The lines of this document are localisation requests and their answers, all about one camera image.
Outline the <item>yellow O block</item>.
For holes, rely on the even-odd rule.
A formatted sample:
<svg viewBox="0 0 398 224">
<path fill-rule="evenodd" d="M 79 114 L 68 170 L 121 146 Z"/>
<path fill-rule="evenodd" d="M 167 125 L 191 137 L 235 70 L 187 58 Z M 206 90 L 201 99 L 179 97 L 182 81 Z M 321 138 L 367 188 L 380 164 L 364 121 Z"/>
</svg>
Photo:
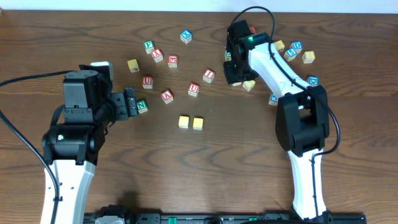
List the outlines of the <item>yellow O block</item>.
<svg viewBox="0 0 398 224">
<path fill-rule="evenodd" d="M 194 118 L 193 120 L 193 129 L 195 130 L 202 130 L 203 129 L 203 118 Z"/>
</svg>

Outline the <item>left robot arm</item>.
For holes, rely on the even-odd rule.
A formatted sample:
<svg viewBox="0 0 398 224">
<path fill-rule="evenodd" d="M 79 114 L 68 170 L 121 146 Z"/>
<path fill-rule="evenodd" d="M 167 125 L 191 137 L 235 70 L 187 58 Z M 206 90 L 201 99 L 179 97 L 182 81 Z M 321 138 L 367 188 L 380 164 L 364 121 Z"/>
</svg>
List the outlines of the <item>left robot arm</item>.
<svg viewBox="0 0 398 224">
<path fill-rule="evenodd" d="M 41 223 L 82 223 L 98 154 L 108 128 L 137 116 L 133 88 L 114 93 L 110 62 L 80 65 L 65 74 L 65 103 L 53 114 L 42 138 L 45 199 Z"/>
</svg>

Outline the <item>yellow C block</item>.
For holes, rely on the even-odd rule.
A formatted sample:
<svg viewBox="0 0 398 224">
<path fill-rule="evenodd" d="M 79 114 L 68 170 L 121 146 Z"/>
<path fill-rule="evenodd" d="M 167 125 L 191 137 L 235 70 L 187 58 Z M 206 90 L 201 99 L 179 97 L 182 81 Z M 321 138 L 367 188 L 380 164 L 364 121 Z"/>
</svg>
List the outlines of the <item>yellow C block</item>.
<svg viewBox="0 0 398 224">
<path fill-rule="evenodd" d="M 189 120 L 188 116 L 180 116 L 178 120 L 179 128 L 188 128 L 189 127 Z"/>
</svg>

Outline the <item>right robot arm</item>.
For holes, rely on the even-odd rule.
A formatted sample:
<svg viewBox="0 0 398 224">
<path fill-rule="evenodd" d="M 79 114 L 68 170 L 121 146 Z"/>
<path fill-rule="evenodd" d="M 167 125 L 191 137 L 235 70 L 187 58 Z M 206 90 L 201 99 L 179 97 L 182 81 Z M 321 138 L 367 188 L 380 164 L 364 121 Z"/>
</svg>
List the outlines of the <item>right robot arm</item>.
<svg viewBox="0 0 398 224">
<path fill-rule="evenodd" d="M 320 178 L 322 151 L 330 133 L 325 89 L 302 80 L 281 58 L 271 37 L 253 34 L 245 20 L 227 29 L 224 66 L 229 84 L 262 78 L 277 99 L 275 133 L 287 151 L 294 179 L 293 210 L 301 220 L 326 212 Z"/>
</svg>

